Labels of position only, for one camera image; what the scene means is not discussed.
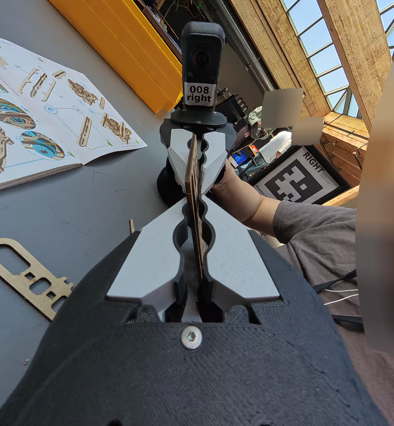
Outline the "black shelving unit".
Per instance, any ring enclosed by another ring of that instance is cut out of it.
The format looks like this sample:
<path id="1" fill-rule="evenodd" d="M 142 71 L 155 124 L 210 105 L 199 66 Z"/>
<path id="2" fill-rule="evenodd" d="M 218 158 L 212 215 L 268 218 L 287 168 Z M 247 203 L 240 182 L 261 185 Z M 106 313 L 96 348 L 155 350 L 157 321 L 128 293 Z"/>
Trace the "black shelving unit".
<path id="1" fill-rule="evenodd" d="M 215 111 L 224 115 L 228 123 L 236 124 L 247 116 L 248 106 L 238 95 L 229 93 L 227 88 L 218 90 Z"/>

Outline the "grey ventilation duct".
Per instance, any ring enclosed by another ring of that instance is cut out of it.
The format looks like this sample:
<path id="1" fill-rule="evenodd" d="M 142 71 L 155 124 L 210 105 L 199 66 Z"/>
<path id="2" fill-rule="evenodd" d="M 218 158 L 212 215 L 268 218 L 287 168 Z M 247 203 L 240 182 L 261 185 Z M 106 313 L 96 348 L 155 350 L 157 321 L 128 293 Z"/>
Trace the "grey ventilation duct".
<path id="1" fill-rule="evenodd" d="M 251 76 L 261 93 L 278 89 L 277 83 L 269 72 L 261 54 L 251 40 L 247 30 L 229 1 L 208 1 L 213 8 L 213 18 L 225 32 L 226 39 L 233 51 L 242 61 L 244 68 Z"/>

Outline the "thin laser-cut plywood sheet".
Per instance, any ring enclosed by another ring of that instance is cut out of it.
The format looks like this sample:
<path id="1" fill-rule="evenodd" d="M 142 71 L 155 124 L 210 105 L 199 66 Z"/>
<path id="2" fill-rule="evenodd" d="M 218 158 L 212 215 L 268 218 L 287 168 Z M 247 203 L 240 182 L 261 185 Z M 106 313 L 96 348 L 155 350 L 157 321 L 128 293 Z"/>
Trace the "thin laser-cut plywood sheet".
<path id="1" fill-rule="evenodd" d="M 203 238 L 203 224 L 200 215 L 200 167 L 197 157 L 197 138 L 193 135 L 190 140 L 189 156 L 185 171 L 185 192 L 188 205 L 188 222 L 192 233 L 198 282 L 205 281 L 204 255 L 206 242 Z"/>

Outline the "black framed tag sign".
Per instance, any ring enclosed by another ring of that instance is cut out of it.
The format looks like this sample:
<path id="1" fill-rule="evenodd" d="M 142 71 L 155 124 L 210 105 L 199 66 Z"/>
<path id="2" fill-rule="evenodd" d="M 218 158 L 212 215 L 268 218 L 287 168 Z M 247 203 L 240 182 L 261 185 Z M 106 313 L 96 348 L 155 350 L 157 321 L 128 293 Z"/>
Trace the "black framed tag sign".
<path id="1" fill-rule="evenodd" d="M 316 146 L 292 146 L 248 179 L 261 195 L 280 201 L 322 205 L 351 188 Z"/>

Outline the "yellow plastic bin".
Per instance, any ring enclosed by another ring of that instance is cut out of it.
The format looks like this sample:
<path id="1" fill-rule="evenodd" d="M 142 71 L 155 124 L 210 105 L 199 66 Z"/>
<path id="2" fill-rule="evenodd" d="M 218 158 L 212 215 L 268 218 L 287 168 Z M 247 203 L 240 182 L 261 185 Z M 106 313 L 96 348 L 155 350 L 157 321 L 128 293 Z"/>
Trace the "yellow plastic bin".
<path id="1" fill-rule="evenodd" d="M 134 1 L 50 0 L 154 112 L 182 97 L 182 65 Z"/>

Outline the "assembly instruction booklet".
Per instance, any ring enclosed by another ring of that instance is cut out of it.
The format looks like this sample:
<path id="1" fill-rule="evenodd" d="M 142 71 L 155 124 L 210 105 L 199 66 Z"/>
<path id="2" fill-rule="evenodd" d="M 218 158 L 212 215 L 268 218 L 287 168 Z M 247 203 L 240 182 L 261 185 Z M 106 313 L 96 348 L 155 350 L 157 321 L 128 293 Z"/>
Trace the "assembly instruction booklet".
<path id="1" fill-rule="evenodd" d="M 146 146 L 84 74 L 0 38 L 0 190 Z"/>

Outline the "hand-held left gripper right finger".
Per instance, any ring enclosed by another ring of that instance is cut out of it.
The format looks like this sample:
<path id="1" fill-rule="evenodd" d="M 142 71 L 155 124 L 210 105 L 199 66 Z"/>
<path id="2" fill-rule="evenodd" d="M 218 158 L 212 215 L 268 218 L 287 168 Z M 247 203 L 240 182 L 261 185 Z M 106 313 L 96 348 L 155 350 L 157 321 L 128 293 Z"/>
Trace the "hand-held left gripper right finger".
<path id="1" fill-rule="evenodd" d="M 279 300 L 257 238 L 207 196 L 200 196 L 201 319 L 223 319 L 233 306 Z"/>

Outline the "person's right forearm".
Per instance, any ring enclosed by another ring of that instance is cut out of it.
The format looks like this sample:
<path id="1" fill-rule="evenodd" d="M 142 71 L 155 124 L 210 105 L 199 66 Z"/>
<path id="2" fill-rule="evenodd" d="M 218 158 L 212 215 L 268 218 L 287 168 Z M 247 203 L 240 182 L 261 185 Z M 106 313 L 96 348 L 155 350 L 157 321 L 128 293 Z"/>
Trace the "person's right forearm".
<path id="1" fill-rule="evenodd" d="M 245 226 L 274 237 L 274 216 L 280 201 L 261 195 L 242 181 L 226 160 L 222 179 L 211 188 L 220 206 Z"/>

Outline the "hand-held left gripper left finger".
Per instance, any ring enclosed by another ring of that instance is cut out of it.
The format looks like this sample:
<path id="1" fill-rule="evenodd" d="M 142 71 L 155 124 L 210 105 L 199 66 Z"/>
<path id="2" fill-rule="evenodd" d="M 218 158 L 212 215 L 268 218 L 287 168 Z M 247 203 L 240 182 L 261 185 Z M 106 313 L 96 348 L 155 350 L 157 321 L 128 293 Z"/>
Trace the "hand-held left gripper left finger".
<path id="1" fill-rule="evenodd" d="M 177 289 L 184 273 L 181 250 L 188 239 L 182 199 L 144 226 L 107 292 L 114 301 L 151 305 L 160 319 L 165 311 L 181 300 Z"/>

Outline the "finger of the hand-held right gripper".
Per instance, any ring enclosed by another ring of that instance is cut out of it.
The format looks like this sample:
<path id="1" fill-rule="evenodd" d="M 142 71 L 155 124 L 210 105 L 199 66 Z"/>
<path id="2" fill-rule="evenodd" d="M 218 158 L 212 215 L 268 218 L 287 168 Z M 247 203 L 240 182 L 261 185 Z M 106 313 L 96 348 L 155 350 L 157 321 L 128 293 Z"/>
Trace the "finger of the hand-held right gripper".
<path id="1" fill-rule="evenodd" d="M 185 194 L 195 184 L 195 134 L 184 129 L 172 129 L 168 158 Z"/>
<path id="2" fill-rule="evenodd" d="M 206 143 L 206 148 L 202 152 L 203 162 L 199 168 L 199 195 L 205 195 L 211 189 L 227 157 L 225 133 L 204 133 L 202 142 Z"/>

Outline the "skylight window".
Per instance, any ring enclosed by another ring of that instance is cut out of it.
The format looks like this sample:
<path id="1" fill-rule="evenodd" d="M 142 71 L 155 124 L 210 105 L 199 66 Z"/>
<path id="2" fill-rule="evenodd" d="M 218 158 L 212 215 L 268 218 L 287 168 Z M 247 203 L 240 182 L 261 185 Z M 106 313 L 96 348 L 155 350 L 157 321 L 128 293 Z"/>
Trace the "skylight window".
<path id="1" fill-rule="evenodd" d="M 361 119 L 362 114 L 316 0 L 281 4 L 333 112 Z M 394 57 L 394 1 L 377 0 L 391 57 Z"/>

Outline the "light wooden board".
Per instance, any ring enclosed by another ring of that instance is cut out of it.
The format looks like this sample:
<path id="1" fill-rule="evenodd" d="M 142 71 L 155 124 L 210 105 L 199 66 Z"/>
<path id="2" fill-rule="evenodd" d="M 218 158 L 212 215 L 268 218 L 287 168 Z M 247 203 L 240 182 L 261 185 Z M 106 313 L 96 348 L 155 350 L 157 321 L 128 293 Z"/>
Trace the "light wooden board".
<path id="1" fill-rule="evenodd" d="M 354 203 L 354 200 L 357 199 L 359 194 L 359 185 L 335 196 L 333 199 L 325 202 L 324 206 L 334 206 L 334 207 L 343 207 L 345 204 L 351 202 Z"/>

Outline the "wooden ceiling beam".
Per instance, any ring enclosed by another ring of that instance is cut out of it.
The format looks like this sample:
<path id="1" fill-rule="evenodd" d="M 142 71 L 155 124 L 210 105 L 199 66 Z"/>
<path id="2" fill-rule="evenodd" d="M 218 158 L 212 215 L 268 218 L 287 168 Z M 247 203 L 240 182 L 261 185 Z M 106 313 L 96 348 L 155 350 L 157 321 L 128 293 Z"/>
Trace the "wooden ceiling beam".
<path id="1" fill-rule="evenodd" d="M 317 1 L 370 133 L 392 59 L 375 0 Z"/>

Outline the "slotted flat wooden part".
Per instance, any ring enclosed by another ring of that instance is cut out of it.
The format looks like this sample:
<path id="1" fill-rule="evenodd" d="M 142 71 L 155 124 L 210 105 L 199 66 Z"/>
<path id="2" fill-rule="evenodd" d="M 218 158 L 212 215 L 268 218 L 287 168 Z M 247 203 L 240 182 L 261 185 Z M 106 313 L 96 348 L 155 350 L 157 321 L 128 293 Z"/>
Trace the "slotted flat wooden part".
<path id="1" fill-rule="evenodd" d="M 23 272 L 13 274 L 2 263 L 0 263 L 0 278 L 5 281 L 13 290 L 28 301 L 48 320 L 53 320 L 56 311 L 53 306 L 62 298 L 70 296 L 73 283 L 68 282 L 66 277 L 58 278 L 41 264 L 32 254 L 30 254 L 19 242 L 0 238 L 0 247 L 11 249 L 27 265 Z M 31 290 L 31 286 L 39 280 L 48 283 L 48 288 L 40 294 Z"/>

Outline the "wooden loft platform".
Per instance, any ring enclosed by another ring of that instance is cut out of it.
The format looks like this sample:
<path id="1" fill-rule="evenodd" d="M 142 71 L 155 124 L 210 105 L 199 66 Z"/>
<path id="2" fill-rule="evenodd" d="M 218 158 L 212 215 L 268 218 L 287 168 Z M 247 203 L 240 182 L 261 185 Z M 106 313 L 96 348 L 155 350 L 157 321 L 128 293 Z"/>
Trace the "wooden loft platform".
<path id="1" fill-rule="evenodd" d="M 324 117 L 317 149 L 351 187 L 358 186 L 362 175 L 369 133 L 364 121 L 336 112 Z"/>

